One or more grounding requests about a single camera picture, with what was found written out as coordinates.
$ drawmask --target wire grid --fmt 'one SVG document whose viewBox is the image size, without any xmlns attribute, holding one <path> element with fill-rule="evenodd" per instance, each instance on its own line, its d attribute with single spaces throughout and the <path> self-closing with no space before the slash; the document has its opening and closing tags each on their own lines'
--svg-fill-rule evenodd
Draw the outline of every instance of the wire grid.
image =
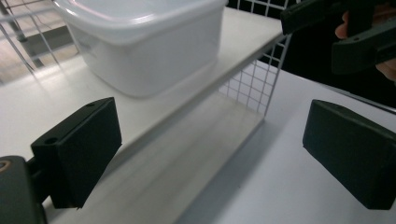
<svg viewBox="0 0 396 224">
<path fill-rule="evenodd" d="M 78 53 L 68 32 L 68 38 L 64 38 L 67 41 L 47 35 L 63 28 L 67 31 L 64 20 L 51 4 L 43 0 L 13 0 L 12 4 L 1 0 L 0 82 L 34 75 L 41 67 L 59 64 Z M 54 42 L 63 43 L 56 46 Z"/>
<path fill-rule="evenodd" d="M 227 7 L 279 19 L 280 12 L 288 3 L 288 0 L 230 0 Z M 219 92 L 265 116 L 289 42 L 290 35 L 276 43 L 260 59 L 235 74 L 219 88 Z"/>
</svg>

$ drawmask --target lower shelf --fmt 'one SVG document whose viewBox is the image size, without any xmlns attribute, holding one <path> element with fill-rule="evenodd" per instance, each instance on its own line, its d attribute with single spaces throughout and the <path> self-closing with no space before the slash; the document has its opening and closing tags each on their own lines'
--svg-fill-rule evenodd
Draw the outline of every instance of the lower shelf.
<svg viewBox="0 0 396 224">
<path fill-rule="evenodd" d="M 108 174 L 81 210 L 49 223 L 174 223 L 262 122 L 214 93 Z"/>
</svg>

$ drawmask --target floor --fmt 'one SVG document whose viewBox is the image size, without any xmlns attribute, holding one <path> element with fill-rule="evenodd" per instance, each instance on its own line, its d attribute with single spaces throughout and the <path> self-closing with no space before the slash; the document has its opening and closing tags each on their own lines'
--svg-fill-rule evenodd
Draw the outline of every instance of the floor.
<svg viewBox="0 0 396 224">
<path fill-rule="evenodd" d="M 64 21 L 56 13 L 50 0 L 1 0 L 9 16 L 0 15 L 0 83 L 6 84 L 24 76 L 31 76 L 41 67 L 35 65 L 25 48 L 17 40 L 16 32 L 10 21 L 16 21 L 25 36 L 37 35 L 61 26 Z M 72 44 L 68 47 L 53 49 L 53 54 L 40 54 L 38 59 L 44 66 L 56 64 L 56 61 L 74 57 L 78 54 Z"/>
</svg>

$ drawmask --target white shelf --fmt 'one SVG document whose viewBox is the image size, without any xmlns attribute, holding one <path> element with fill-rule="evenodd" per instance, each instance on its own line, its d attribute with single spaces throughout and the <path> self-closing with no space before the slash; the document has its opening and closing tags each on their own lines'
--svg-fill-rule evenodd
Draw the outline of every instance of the white shelf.
<svg viewBox="0 0 396 224">
<path fill-rule="evenodd" d="M 30 144 L 85 104 L 113 96 L 123 146 L 135 148 L 201 102 L 220 84 L 283 38 L 281 23 L 226 8 L 218 59 L 148 99 L 134 99 L 110 88 L 80 57 L 0 87 L 0 156 L 30 159 Z"/>
<path fill-rule="evenodd" d="M 63 210 L 49 222 L 174 223 L 261 121 L 212 94 L 100 182 L 81 210 Z"/>
</svg>

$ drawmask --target white plastic container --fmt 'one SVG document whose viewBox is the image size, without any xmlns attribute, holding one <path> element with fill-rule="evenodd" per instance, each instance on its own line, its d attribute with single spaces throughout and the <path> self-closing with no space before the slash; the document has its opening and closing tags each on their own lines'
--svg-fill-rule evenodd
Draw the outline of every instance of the white plastic container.
<svg viewBox="0 0 396 224">
<path fill-rule="evenodd" d="M 55 0 L 85 63 L 114 88 L 145 97 L 219 51 L 227 0 Z"/>
</svg>

